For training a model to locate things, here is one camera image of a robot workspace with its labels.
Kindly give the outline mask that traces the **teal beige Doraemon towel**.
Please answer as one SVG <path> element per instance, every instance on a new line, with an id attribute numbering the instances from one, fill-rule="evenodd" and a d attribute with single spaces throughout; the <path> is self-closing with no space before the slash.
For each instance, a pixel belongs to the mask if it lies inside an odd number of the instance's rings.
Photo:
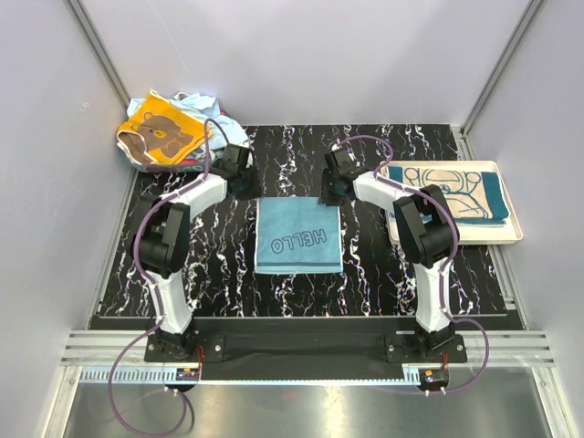
<path id="1" fill-rule="evenodd" d="M 510 217 L 496 172 L 391 165 L 386 173 L 398 183 L 439 187 L 458 224 L 502 227 Z"/>

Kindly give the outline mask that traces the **dark blue towel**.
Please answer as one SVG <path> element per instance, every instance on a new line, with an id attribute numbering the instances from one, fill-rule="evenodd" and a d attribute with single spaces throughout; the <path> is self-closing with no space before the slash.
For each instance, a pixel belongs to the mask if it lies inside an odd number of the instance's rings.
<path id="1" fill-rule="evenodd" d="M 343 272 L 341 214 L 317 197 L 263 197 L 256 203 L 255 272 Z"/>

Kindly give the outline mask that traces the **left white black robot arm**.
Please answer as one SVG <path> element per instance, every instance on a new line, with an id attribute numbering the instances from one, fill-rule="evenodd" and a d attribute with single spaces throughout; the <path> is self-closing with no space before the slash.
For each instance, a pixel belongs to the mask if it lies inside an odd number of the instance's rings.
<path id="1" fill-rule="evenodd" d="M 228 197 L 253 200 L 261 195 L 255 152 L 229 144 L 208 172 L 172 192 L 140 198 L 129 252 L 154 305 L 154 322 L 146 331 L 148 358 L 158 354 L 186 361 L 203 354 L 183 286 L 191 223 Z"/>

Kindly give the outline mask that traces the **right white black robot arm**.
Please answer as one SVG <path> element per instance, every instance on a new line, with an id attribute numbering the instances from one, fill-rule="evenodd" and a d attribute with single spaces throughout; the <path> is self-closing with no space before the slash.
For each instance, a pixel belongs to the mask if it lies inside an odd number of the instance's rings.
<path id="1" fill-rule="evenodd" d="M 325 155 L 319 201 L 326 206 L 361 201 L 393 214 L 399 245 L 416 278 L 410 348 L 422 360 L 438 360 L 455 335 L 447 288 L 459 244 L 458 228 L 441 189 L 416 188 L 368 171 L 341 148 Z"/>

